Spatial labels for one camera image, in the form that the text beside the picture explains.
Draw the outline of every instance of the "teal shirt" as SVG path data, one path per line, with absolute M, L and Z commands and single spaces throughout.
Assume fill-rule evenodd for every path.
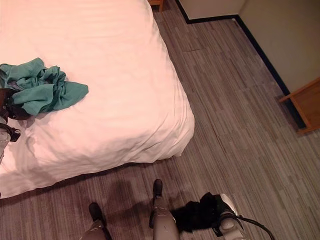
M 13 104 L 31 115 L 65 109 L 80 101 L 89 91 L 88 86 L 65 81 L 60 67 L 46 68 L 40 58 L 21 65 L 0 65 L 0 88 L 14 89 Z

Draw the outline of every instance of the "cord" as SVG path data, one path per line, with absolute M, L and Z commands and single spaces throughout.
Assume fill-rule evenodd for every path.
M 237 219 L 240 219 L 240 220 L 245 221 L 245 222 L 247 222 L 247 223 L 256 225 L 256 226 L 258 226 L 259 228 L 262 228 L 263 230 L 265 230 L 265 231 L 269 234 L 269 237 L 270 237 L 271 240 L 276 240 L 276 238 L 275 238 L 275 236 L 272 234 L 272 232 L 271 232 L 268 228 L 266 228 L 264 225 L 262 225 L 261 223 L 255 221 L 255 220 L 252 220 L 252 219 L 250 219 L 250 218 L 245 218 L 245 217 L 243 217 L 243 216 L 241 216 L 241 215 L 235 216 L 235 217 L 236 217 Z

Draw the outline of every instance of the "wall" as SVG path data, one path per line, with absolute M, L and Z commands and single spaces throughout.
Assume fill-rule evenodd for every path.
M 179 0 L 189 19 L 238 14 L 245 0 Z
M 247 0 L 239 15 L 291 92 L 320 77 L 320 0 Z

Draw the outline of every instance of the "bed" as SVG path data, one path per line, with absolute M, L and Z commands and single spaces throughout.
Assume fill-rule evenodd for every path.
M 194 116 L 147 0 L 2 0 L 0 63 L 41 58 L 86 84 L 77 104 L 25 121 L 1 198 L 125 163 L 180 156 Z

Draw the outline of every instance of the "carpet floor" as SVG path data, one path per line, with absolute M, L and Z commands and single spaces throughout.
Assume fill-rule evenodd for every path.
M 152 239 L 152 184 L 170 208 L 226 193 L 238 211 L 278 240 L 319 239 L 320 132 L 299 136 L 283 96 L 244 32 L 231 19 L 187 25 L 174 0 L 154 12 L 195 116 L 181 157 L 81 175 L 0 201 L 0 239 L 77 240 L 100 204 L 114 240 Z M 269 239 L 244 224 L 251 239 Z M 216 239 L 212 230 L 183 240 Z

